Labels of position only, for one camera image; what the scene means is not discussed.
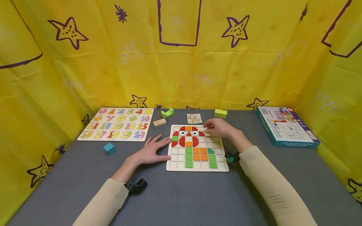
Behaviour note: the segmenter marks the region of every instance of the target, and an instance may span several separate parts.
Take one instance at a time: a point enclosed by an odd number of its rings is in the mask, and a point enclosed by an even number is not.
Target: hand
[[[204,127],[207,128],[205,133],[212,134],[216,137],[230,138],[233,133],[238,131],[236,128],[220,118],[207,120],[204,124]]]
[[[161,141],[158,139],[161,137],[161,134],[151,140],[151,137],[147,139],[144,147],[138,152],[134,153],[130,156],[130,158],[136,159],[136,162],[139,164],[152,164],[156,162],[165,162],[171,160],[171,156],[169,155],[157,155],[156,152],[161,147],[166,146],[171,143],[172,139],[170,137],[166,137]]]

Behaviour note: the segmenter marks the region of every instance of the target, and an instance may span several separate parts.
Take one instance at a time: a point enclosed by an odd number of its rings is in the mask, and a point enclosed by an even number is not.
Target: yellow curtain
[[[360,201],[361,6],[0,0],[0,225],[105,106],[296,107]]]

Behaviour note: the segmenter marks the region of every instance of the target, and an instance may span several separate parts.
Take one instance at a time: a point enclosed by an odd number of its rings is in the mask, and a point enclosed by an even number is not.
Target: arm
[[[171,142],[170,137],[157,142],[161,137],[158,135],[151,140],[149,138],[144,148],[128,157],[117,172],[108,179],[93,199],[78,216],[73,226],[102,226],[109,225],[128,196],[125,183],[131,179],[134,172],[141,164],[152,164],[170,160],[168,155],[159,156],[156,151]]]
[[[228,137],[234,143],[240,153],[242,169],[265,200],[278,226],[317,225],[292,185],[242,131],[222,119],[206,121],[205,126],[208,128],[206,133]]]

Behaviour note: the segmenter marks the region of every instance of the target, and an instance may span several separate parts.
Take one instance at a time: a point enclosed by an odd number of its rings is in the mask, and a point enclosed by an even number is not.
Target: black wrist strap
[[[230,152],[225,153],[225,158],[228,163],[238,162],[240,160],[239,152],[231,154]]]
[[[141,192],[145,189],[146,186],[147,186],[147,181],[145,181],[144,179],[140,179],[137,183],[134,183],[133,181],[129,180],[125,184],[125,187],[131,193]]]

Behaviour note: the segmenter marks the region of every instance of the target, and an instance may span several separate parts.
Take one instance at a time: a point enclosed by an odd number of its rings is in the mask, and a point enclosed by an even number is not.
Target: number puzzle board
[[[101,108],[77,140],[145,141],[153,108]]]
[[[202,125],[172,125],[170,136],[167,171],[229,172],[221,138],[206,134]]]

